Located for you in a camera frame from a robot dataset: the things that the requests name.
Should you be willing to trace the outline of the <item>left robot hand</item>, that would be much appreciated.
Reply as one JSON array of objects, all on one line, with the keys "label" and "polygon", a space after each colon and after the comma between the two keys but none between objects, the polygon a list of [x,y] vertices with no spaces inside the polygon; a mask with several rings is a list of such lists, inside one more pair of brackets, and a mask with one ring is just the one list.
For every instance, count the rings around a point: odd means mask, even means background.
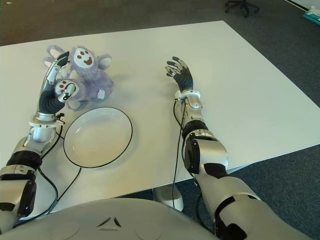
[{"label": "left robot hand", "polygon": [[69,83],[62,87],[62,92],[58,96],[55,95],[57,74],[68,63],[69,54],[70,52],[67,51],[55,58],[44,76],[36,110],[39,115],[55,116],[65,106],[66,101],[76,89],[74,83]]}]

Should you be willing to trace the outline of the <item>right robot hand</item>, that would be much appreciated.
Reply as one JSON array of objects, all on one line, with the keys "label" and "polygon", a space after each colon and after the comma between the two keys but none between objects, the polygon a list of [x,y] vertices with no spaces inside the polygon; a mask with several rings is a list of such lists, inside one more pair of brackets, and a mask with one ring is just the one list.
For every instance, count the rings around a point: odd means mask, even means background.
[{"label": "right robot hand", "polygon": [[172,61],[167,61],[166,64],[166,75],[175,80],[180,92],[192,91],[194,82],[187,64],[176,56],[173,56]]}]

